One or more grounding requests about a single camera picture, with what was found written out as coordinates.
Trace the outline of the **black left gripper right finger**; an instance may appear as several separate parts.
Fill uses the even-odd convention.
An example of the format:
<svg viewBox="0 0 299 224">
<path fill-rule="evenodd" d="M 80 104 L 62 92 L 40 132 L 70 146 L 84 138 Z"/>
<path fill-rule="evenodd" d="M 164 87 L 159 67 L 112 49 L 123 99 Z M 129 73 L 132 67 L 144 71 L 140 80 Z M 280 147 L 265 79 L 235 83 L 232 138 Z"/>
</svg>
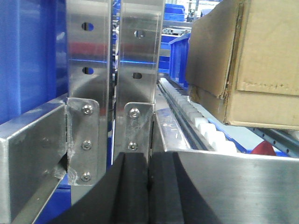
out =
<svg viewBox="0 0 299 224">
<path fill-rule="evenodd" d="M 149 162 L 150 224 L 220 224 L 183 168 L 178 153 L 154 153 Z"/>
</svg>

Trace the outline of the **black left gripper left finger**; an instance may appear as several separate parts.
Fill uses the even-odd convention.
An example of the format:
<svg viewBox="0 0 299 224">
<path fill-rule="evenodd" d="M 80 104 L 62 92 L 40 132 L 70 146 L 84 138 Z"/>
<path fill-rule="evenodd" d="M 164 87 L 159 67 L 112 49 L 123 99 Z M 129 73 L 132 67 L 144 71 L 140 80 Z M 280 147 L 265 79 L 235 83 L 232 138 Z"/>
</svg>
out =
<svg viewBox="0 0 299 224">
<path fill-rule="evenodd" d="M 120 153 L 112 167 L 52 224 L 146 224 L 148 166 L 142 153 Z"/>
</svg>

